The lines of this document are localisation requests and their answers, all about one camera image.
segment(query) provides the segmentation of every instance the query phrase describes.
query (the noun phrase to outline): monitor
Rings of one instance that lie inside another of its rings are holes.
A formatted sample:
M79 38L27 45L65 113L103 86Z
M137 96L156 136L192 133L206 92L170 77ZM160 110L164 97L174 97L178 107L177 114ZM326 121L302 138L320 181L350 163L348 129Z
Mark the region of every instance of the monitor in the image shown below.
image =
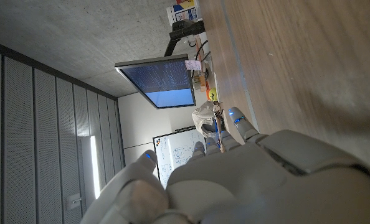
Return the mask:
M115 68L157 109L195 106L187 54L120 62Z

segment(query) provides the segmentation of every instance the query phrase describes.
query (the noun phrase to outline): concrete ceiling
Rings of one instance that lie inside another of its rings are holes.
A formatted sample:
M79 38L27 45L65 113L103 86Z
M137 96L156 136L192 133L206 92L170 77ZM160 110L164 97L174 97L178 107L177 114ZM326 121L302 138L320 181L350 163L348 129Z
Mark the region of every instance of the concrete ceiling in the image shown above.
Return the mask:
M175 0L0 0L0 44L120 97L116 62L162 57ZM174 54L195 54L179 42Z

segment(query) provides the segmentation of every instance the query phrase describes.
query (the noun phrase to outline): table surface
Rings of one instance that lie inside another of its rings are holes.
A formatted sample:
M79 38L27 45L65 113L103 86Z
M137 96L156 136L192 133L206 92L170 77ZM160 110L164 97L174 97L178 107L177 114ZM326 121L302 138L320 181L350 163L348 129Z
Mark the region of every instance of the table surface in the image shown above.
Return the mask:
M370 164L370 0L200 3L226 111L255 117L261 133L292 129Z

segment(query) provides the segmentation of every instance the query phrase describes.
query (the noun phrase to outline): paper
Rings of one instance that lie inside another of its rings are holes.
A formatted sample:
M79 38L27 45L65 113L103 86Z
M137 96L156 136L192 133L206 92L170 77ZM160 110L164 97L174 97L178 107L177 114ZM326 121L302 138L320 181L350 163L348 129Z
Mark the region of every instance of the paper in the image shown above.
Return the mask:
M188 70L202 70L202 63L197 60L186 60L185 61L186 69Z

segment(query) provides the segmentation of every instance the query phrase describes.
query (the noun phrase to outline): wall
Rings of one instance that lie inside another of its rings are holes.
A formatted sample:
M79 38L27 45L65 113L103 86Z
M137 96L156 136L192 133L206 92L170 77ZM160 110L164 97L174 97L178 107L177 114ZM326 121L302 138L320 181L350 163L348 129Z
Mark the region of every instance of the wall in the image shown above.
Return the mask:
M95 135L101 188L122 168L115 100L0 54L0 223L79 223L80 136Z
M126 164L134 162L152 138L174 132L176 129L194 126L192 112L206 100L206 93L195 91L196 106L157 110L140 93L118 99L123 147Z

